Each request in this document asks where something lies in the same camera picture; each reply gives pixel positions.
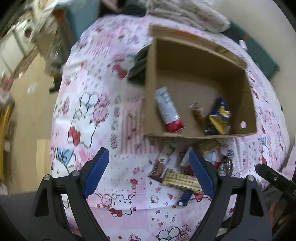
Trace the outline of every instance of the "hello kitty print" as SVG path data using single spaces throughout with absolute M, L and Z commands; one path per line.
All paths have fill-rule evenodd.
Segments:
M 256 174 L 254 166 L 266 164 L 278 170 L 289 148 L 284 116 L 272 86 L 232 40 L 149 15 L 98 19 L 72 47 L 65 64 L 49 152 L 51 174 L 60 177 L 81 169 L 101 147 L 109 150 L 109 165 L 87 202 L 110 241 L 189 240 L 212 201 L 200 193 L 192 195 L 187 206 L 177 206 L 182 191 L 161 186 L 148 177 L 165 140 L 143 136 L 145 90 L 129 83 L 127 75 L 134 56 L 151 42 L 151 23 L 216 42 L 247 62 L 257 134 L 221 139 L 221 147 L 207 159 L 217 164 L 221 155 L 228 156 L 233 161 L 233 176 L 252 174 L 264 188 L 267 183 Z M 171 141 L 176 142 L 177 149 L 168 168 L 180 172 L 180 160 L 190 144 Z M 62 198 L 71 230 L 79 234 L 67 196 Z M 235 212 L 234 205 L 231 197 L 224 219 Z

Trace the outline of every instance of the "cardboard box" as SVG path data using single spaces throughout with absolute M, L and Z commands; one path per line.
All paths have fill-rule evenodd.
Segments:
M 257 132 L 246 63 L 224 47 L 161 26 L 151 26 L 154 36 L 146 66 L 145 135 L 189 139 L 232 138 Z M 184 129 L 169 133 L 159 114 L 155 90 L 167 86 Z M 232 113 L 229 135 L 205 136 L 189 106 L 199 102 L 209 114 L 217 97 L 225 98 Z

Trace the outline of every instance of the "red wrapper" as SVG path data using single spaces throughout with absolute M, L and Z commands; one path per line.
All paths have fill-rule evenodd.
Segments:
M 172 99 L 168 93 L 167 87 L 162 87 L 155 91 L 155 100 L 158 109 L 165 122 L 166 129 L 170 133 L 175 133 L 184 128 L 181 118 L 177 112 Z

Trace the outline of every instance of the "washing machine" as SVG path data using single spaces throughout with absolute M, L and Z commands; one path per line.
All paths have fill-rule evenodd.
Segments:
M 15 38 L 25 56 L 35 47 L 35 44 L 29 42 L 34 27 L 33 17 L 30 16 L 14 28 Z

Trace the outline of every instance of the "hello kitty tablecloth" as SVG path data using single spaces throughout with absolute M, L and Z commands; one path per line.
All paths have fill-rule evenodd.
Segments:
M 211 200 L 192 196 L 188 206 L 176 206 L 182 192 L 148 178 L 163 139 L 142 136 L 144 88 L 126 79 L 133 57 L 151 42 L 150 23 L 169 26 L 216 42 L 243 58 L 256 109 L 256 135 L 220 140 L 212 158 L 227 155 L 233 175 L 252 174 L 262 188 L 267 183 L 254 170 L 259 163 L 278 170 L 288 149 L 284 115 L 269 81 L 250 56 L 222 34 L 212 34 L 171 20 L 126 15 L 98 19 L 73 46 L 64 67 L 53 114 L 51 174 L 65 176 L 91 160 L 101 147 L 110 161 L 88 204 L 111 241 L 187 240 L 205 215 Z M 176 142 L 167 167 L 180 171 L 179 163 L 190 143 Z M 73 232 L 79 233 L 67 196 L 63 196 Z M 225 218 L 232 215 L 231 199 Z

